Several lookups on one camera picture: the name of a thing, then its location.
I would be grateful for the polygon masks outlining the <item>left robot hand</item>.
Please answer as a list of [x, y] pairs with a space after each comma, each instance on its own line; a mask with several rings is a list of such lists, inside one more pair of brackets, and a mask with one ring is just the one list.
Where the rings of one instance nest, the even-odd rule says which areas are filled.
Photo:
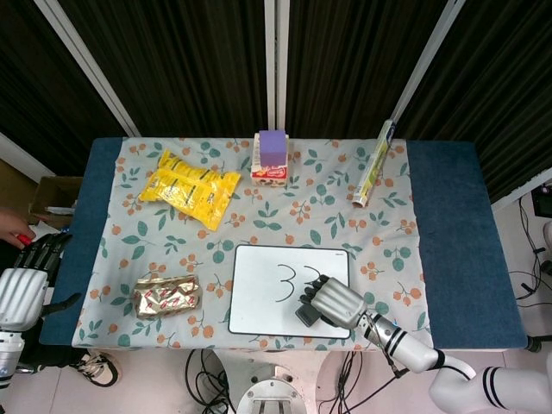
[[23, 332], [41, 317], [63, 311], [80, 298], [74, 292], [68, 298], [45, 304], [48, 287], [55, 284], [61, 256], [72, 239], [68, 233], [47, 234], [30, 242], [17, 256], [15, 264], [1, 275], [1, 330]]

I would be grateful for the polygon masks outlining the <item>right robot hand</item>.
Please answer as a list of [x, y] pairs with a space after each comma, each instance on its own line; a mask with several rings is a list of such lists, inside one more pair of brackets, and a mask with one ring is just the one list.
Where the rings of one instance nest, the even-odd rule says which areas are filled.
[[336, 278], [321, 275], [308, 282], [299, 302], [295, 315], [307, 327], [318, 320], [348, 330], [369, 326], [363, 297]]

